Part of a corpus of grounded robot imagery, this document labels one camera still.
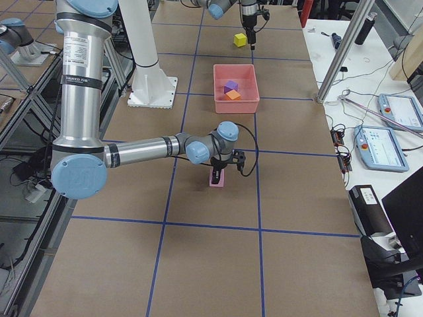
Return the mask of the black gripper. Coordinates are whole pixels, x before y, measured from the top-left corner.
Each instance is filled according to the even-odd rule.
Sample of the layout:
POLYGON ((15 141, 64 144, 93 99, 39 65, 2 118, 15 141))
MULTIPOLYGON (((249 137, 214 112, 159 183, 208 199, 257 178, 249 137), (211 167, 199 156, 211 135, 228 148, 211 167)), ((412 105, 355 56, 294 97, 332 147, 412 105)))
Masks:
POLYGON ((256 24, 256 15, 243 15, 243 27, 246 30, 247 36, 249 37, 249 44, 251 50, 255 50, 256 45, 256 33, 254 31, 256 24))
POLYGON ((227 165, 235 164, 237 166, 237 170, 242 172, 245 166, 245 159, 245 153, 239 150, 233 150, 229 154, 212 157, 210 159, 210 163, 213 166, 213 170, 211 172, 211 184, 219 185, 221 183, 221 172, 227 165))

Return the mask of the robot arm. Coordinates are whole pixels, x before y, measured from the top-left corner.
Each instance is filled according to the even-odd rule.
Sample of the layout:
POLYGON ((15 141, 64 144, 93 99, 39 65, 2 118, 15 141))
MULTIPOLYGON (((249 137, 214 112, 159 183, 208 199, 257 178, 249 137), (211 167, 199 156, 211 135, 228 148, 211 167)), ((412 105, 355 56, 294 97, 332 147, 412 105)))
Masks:
POLYGON ((251 51, 255 50, 257 18, 267 12, 267 10, 260 8, 258 1, 190 1, 190 5, 186 5, 183 1, 180 1, 180 3, 190 9, 206 9, 215 20, 222 18, 232 6, 238 4, 241 26, 245 31, 247 43, 251 51))
POLYGON ((107 170, 125 164, 186 155, 193 164, 210 162, 212 181, 245 157, 235 150, 239 128, 221 122, 204 137, 188 133, 105 145, 100 140, 100 106, 105 43, 112 17, 120 11, 135 60, 132 106, 170 108, 177 78, 159 66, 146 1, 58 1, 56 23, 63 31, 61 128, 52 145, 51 181, 69 199, 85 199, 104 187, 107 170))

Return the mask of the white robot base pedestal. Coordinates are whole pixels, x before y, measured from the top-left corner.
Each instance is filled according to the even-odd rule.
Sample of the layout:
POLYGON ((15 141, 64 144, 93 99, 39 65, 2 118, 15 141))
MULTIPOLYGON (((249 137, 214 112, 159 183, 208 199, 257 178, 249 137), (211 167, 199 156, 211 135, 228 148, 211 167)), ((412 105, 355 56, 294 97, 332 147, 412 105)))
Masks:
POLYGON ((171 109, 178 79, 166 76, 159 65, 147 1, 118 3, 135 62, 128 105, 171 109))

